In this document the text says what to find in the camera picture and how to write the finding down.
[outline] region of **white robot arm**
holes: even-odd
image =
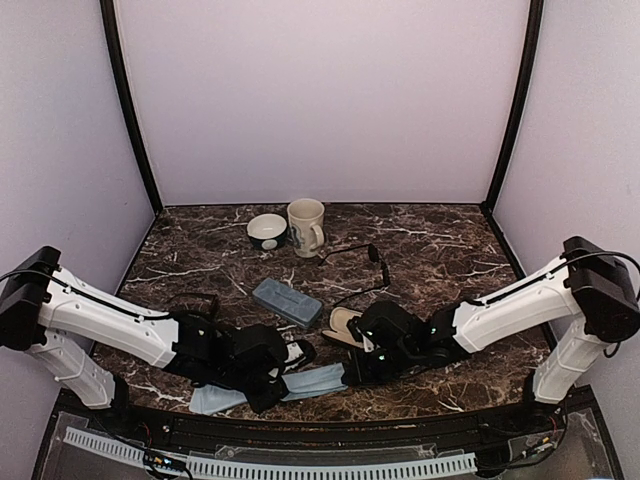
[[[98,367],[67,332],[129,352],[195,384],[243,391],[259,412],[288,391],[281,378],[296,352],[299,365],[313,348],[290,349],[272,327],[225,328],[205,313],[160,312],[95,289],[58,266],[60,252],[43,247],[10,277],[0,295],[0,345],[43,361],[56,379],[92,409],[126,405],[127,386]],[[440,368],[509,335],[559,318],[572,323],[536,370],[528,394],[556,404],[602,354],[634,335],[640,310],[624,264],[580,237],[540,271],[502,290],[447,306],[422,321],[393,302],[376,302],[349,322],[355,351],[344,381],[384,383],[408,368]]]
[[[606,347],[640,328],[624,263],[581,237],[564,246],[562,256],[538,272],[485,297],[442,308],[427,321],[393,302],[374,303],[348,325],[351,345],[367,337],[374,349],[353,351],[345,380],[382,383],[416,365],[440,368],[509,335],[569,318],[570,328],[525,392],[543,404],[561,402]]]
[[[208,312],[159,312],[87,285],[43,247],[16,270],[0,295],[0,346],[25,351],[91,409],[126,408],[127,385],[67,336],[74,333],[131,353],[194,385],[243,392],[262,412],[288,394],[282,374],[310,362],[304,340],[287,344],[274,327],[224,326]]]

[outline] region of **white cable tray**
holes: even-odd
[[[112,438],[67,428],[65,443],[120,463],[142,468],[142,451]],[[229,462],[197,455],[167,455],[186,460],[194,478],[239,480],[422,480],[475,473],[475,454],[379,465],[287,466]]]

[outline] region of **wire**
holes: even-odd
[[[620,350],[620,344],[621,344],[621,343],[622,343],[622,342],[618,342],[618,343],[616,343],[616,346],[615,346],[615,347],[613,347],[613,352],[611,352],[611,353],[609,353],[609,352],[607,351],[607,349],[605,348],[605,349],[604,349],[604,357],[605,357],[605,358],[613,358],[613,357],[615,357],[615,356],[616,356],[616,353],[618,353],[618,350]]]
[[[467,303],[474,305],[474,306],[482,306],[482,307],[486,307],[487,305],[491,305],[493,303],[496,303],[506,297],[508,297],[509,295],[512,295],[513,293],[519,292],[520,290],[523,290],[541,280],[544,280],[545,278],[547,278],[547,275],[553,275],[554,273],[557,273],[558,271],[562,270],[564,267],[568,267],[569,265],[573,265],[574,263],[577,263],[581,260],[586,260],[587,258],[594,258],[594,257],[620,257],[620,258],[624,258],[625,260],[628,260],[629,262],[631,262],[633,264],[634,267],[636,267],[636,269],[638,270],[638,273],[640,273],[640,263],[633,258],[631,255],[627,255],[626,253],[622,253],[622,252],[615,252],[615,251],[602,251],[602,252],[591,252],[591,253],[587,253],[584,255],[581,255],[580,257],[576,257],[576,258],[572,258],[571,260],[567,260],[565,262],[562,262],[560,265],[552,268],[551,270],[549,270],[548,272],[544,272],[541,273],[540,275],[538,275],[535,278],[532,278],[531,280],[529,280],[528,282],[523,283],[522,285],[518,285],[510,290],[507,290],[506,292],[501,293],[500,295],[496,295],[495,297],[491,297],[488,300],[486,300],[485,302],[481,302],[478,300],[473,300],[473,301],[469,301],[468,299],[464,299],[464,301],[466,301]],[[636,302],[640,302],[640,288],[638,289],[638,292],[636,294]]]
[[[556,419],[553,418],[553,416],[550,416],[549,420],[551,420],[551,423],[553,423],[553,436],[555,437],[558,433],[558,422],[556,422]]]
[[[482,423],[480,425],[478,425],[478,427],[485,429],[485,430],[491,430],[494,433],[497,433],[498,435],[502,435],[505,437],[519,437],[520,435],[525,435],[527,432],[525,430],[518,430],[518,431],[514,431],[514,430],[503,430],[501,428],[498,427],[494,427],[491,426],[487,423]]]
[[[50,281],[52,281],[53,283],[61,286],[62,288],[66,288],[69,289],[70,291],[72,291],[73,293],[80,295],[82,297],[85,297],[93,302],[99,303],[100,305],[104,305],[105,307],[111,308],[112,310],[115,310],[117,312],[123,313],[125,315],[129,315],[133,318],[140,318],[142,317],[142,321],[151,321],[151,320],[169,320],[173,318],[173,315],[170,313],[164,314],[164,315],[158,315],[158,316],[145,316],[145,315],[141,315],[139,313],[136,312],[132,312],[130,310],[127,310],[126,308],[122,308],[119,305],[114,305],[113,303],[107,301],[107,300],[103,300],[102,298],[98,298],[95,297],[93,295],[91,295],[90,293],[87,293],[83,290],[79,290],[71,285],[69,285],[67,282],[64,282],[62,280],[60,280],[59,278],[54,277],[53,275],[49,275],[48,273],[42,272],[40,270],[34,270],[34,269],[21,269],[21,270],[12,270],[11,272],[7,272],[4,275],[0,276],[0,282],[6,280],[7,278],[10,277],[15,277],[17,275],[24,275],[24,274],[33,274],[33,275],[40,275],[41,277],[44,277]]]
[[[564,430],[562,431],[562,434],[560,435],[560,438],[557,440],[557,442],[555,442],[555,445],[550,447],[550,450],[548,450],[549,453],[539,457],[538,459],[536,459],[533,462],[519,463],[519,462],[522,462],[523,460],[526,459],[526,457],[523,457],[523,454],[521,453],[520,455],[518,455],[513,460],[511,460],[511,461],[509,461],[507,463],[500,464],[500,465],[482,465],[482,464],[478,463],[478,469],[479,470],[485,470],[485,471],[490,471],[490,470],[518,470],[518,469],[521,469],[521,468],[529,468],[529,467],[533,467],[535,465],[539,465],[540,463],[544,462],[549,457],[551,457],[551,455],[553,455],[554,452],[556,450],[558,450],[558,448],[560,448],[560,445],[562,445],[562,442],[564,441],[564,438],[567,435],[567,430],[569,430],[569,412],[567,410],[567,397],[565,397],[562,405],[563,405],[562,410],[564,411]],[[555,435],[557,433],[557,423],[556,423],[555,420],[552,420],[552,422],[554,424],[554,435]],[[546,441],[543,442],[540,445],[537,445],[537,446],[533,447],[533,451],[535,452],[536,449],[542,447],[545,444],[546,444]]]
[[[15,277],[16,275],[23,275],[23,274],[26,274],[26,273],[32,273],[32,274],[35,274],[35,275],[40,275],[41,277],[45,277],[45,278],[51,280],[52,282],[57,283],[61,287],[68,287],[68,285],[65,282],[63,282],[62,280],[54,277],[53,275],[49,275],[48,273],[41,272],[40,270],[33,270],[33,269],[30,269],[30,268],[25,268],[25,269],[21,269],[21,270],[12,270],[10,272],[7,272],[4,275],[0,276],[0,282],[5,281],[9,277]]]
[[[120,443],[123,443],[124,445],[127,445],[128,447],[135,448],[136,450],[140,450],[142,453],[145,453],[145,454],[161,455],[161,456],[166,457],[168,459],[175,460],[175,459],[172,459],[169,455],[166,455],[166,454],[160,453],[160,452],[156,452],[155,450],[152,450],[150,448],[151,447],[151,442],[152,442],[152,437],[151,437],[151,431],[149,430],[149,426],[146,423],[142,422],[142,423],[140,423],[138,425],[138,426],[144,427],[146,432],[147,432],[147,445],[144,446],[144,447],[141,447],[140,445],[136,445],[135,443],[130,442],[126,438],[122,438],[120,435],[116,435],[115,433],[113,433],[111,430],[109,430],[107,427],[104,426],[104,424],[100,421],[100,419],[98,418],[97,415],[93,415],[93,419],[100,426],[100,428],[102,428],[102,430],[104,430],[104,432],[109,437],[113,438],[114,440],[116,440],[116,441],[118,441]],[[145,469],[145,472],[147,472],[147,474],[149,474],[149,469],[147,468],[147,465],[143,464],[143,467]],[[191,471],[187,467],[184,467],[183,469],[181,469],[180,473],[178,475],[165,474],[163,472],[160,472],[159,470],[157,470],[153,466],[153,464],[150,465],[150,468],[154,472],[154,475],[152,475],[152,476],[154,478],[157,478],[157,479],[165,480],[165,479],[178,478],[178,477],[181,477],[183,473],[186,473],[187,476],[189,477],[189,479],[193,480],[193,475],[191,474]]]
[[[576,257],[576,258],[572,258],[571,260],[567,260],[562,265],[558,265],[557,267],[551,269],[551,271],[549,273],[550,274],[554,274],[557,271],[562,270],[564,267],[568,267],[569,265],[572,265],[572,264],[574,264],[576,262],[579,262],[581,260],[585,260],[587,258],[594,258],[594,257],[620,257],[620,258],[624,258],[625,260],[627,260],[630,263],[632,263],[633,266],[636,267],[636,269],[638,270],[638,273],[640,273],[640,263],[635,258],[633,258],[631,255],[627,255],[626,253],[615,252],[615,251],[603,251],[603,252],[587,253],[585,255],[581,255],[580,257]],[[638,289],[638,293],[636,294],[636,302],[640,302],[640,288]]]

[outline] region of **lavender wall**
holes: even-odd
[[[3,2],[0,14],[0,273],[40,246],[113,291],[153,214],[109,65],[100,6]],[[2,478],[31,471],[58,386],[0,349]]]
[[[497,219],[529,272],[575,234],[640,259],[640,3],[547,2],[545,9]],[[640,478],[639,348],[640,336],[625,342],[585,379],[627,478]]]
[[[163,199],[479,202],[528,4],[118,2]]]

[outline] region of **ceramic mug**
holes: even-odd
[[[280,248],[287,241],[287,221],[273,213],[258,215],[247,225],[247,235],[258,250]]]
[[[301,198],[287,207],[289,229],[296,255],[315,257],[324,245],[324,205],[318,200]]]

